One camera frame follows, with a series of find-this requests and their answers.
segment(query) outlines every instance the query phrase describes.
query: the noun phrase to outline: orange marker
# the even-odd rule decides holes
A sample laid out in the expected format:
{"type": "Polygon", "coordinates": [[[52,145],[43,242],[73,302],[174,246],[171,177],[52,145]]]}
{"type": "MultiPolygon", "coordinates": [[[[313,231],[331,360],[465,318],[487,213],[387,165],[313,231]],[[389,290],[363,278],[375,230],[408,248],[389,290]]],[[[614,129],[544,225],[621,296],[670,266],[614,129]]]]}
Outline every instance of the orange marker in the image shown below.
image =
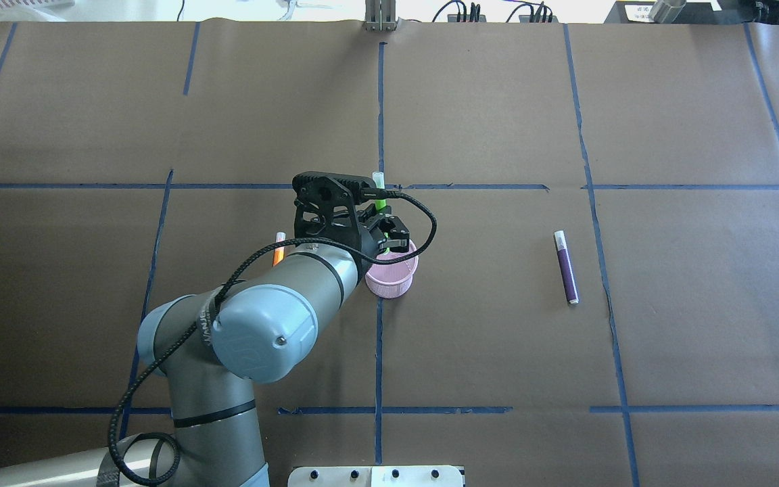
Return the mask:
{"type": "MultiPolygon", "coordinates": [[[[283,231],[280,231],[275,234],[275,243],[277,244],[279,241],[284,241],[285,238],[287,238],[287,234],[285,234],[283,231]]],[[[278,249],[275,249],[275,253],[273,254],[273,267],[278,265],[278,263],[282,260],[284,260],[284,247],[278,247],[278,249]]]]}

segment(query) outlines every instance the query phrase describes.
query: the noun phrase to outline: white floor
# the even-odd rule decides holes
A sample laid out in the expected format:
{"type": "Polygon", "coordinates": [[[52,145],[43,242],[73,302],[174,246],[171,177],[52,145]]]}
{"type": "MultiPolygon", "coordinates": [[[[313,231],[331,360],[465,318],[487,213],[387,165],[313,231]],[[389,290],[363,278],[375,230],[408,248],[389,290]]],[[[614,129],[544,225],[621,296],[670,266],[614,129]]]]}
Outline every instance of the white floor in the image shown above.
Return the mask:
{"type": "MultiPolygon", "coordinates": [[[[398,0],[400,18],[431,21],[445,0],[398,0]]],[[[481,0],[489,22],[504,22],[519,4],[507,0],[481,0]]],[[[561,22],[602,24],[614,0],[547,0],[561,22]]],[[[299,0],[294,21],[361,20],[364,0],[299,0]]],[[[175,20],[180,0],[76,0],[74,6],[47,10],[68,21],[168,21],[175,20]]],[[[286,0],[186,0],[182,19],[200,21],[229,18],[242,21],[278,20],[287,11],[286,0]]],[[[448,7],[444,13],[455,12],[448,7]]]]}

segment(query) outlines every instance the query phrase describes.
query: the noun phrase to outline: white bracket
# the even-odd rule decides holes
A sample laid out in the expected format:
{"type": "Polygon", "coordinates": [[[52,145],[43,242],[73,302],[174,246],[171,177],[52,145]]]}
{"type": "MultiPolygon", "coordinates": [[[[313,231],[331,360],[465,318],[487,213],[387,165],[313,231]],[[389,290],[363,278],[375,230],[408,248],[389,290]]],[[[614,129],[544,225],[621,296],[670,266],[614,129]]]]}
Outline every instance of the white bracket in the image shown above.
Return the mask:
{"type": "Polygon", "coordinates": [[[396,30],[396,0],[365,0],[365,30],[396,30]]]}
{"type": "Polygon", "coordinates": [[[465,487],[463,472],[451,465],[300,467],[287,487],[465,487]]]}

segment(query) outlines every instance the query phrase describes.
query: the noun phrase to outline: purple marker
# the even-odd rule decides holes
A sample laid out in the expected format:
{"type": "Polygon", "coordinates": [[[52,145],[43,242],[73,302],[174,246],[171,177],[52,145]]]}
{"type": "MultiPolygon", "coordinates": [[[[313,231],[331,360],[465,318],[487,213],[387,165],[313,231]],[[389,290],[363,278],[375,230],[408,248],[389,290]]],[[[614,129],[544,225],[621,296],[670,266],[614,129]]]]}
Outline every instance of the purple marker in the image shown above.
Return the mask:
{"type": "Polygon", "coordinates": [[[557,250],[557,263],[561,266],[563,293],[567,297],[567,304],[579,304],[579,291],[575,288],[575,275],[573,266],[569,263],[569,248],[563,230],[554,232],[554,248],[557,250]]]}

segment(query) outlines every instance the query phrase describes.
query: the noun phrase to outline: pink cup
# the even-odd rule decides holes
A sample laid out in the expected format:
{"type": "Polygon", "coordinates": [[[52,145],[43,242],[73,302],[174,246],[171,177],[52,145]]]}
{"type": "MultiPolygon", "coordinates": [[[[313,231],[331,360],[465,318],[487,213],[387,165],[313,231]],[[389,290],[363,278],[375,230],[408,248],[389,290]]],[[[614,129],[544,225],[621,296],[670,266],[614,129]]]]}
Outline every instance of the pink cup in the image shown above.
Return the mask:
{"type": "MultiPolygon", "coordinates": [[[[414,246],[412,241],[407,252],[401,254],[388,252],[377,256],[377,259],[387,261],[401,258],[401,256],[407,256],[416,249],[417,246],[414,246]]],[[[365,283],[371,289],[371,292],[380,297],[392,299],[401,296],[410,289],[410,284],[414,281],[414,272],[417,271],[419,263],[420,256],[415,256],[415,258],[404,262],[392,263],[390,265],[374,264],[365,273],[365,283]]]]}

